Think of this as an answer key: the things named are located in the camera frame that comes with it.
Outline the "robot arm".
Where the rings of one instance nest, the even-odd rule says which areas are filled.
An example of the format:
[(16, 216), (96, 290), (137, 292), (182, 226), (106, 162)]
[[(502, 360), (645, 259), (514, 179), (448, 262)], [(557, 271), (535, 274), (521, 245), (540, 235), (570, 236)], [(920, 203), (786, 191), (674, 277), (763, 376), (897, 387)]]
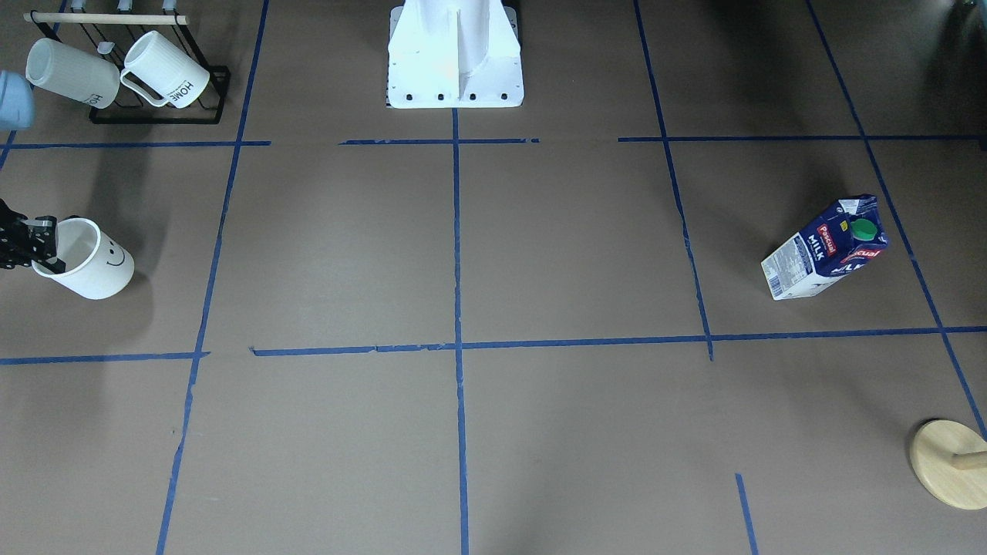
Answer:
[[(35, 119), (31, 85), (21, 74), (2, 71), (1, 126), (3, 130), (28, 129)], [(61, 274), (65, 263), (57, 257), (55, 217), (29, 218), (1, 201), (1, 266), (15, 268), (33, 264), (49, 273)]]

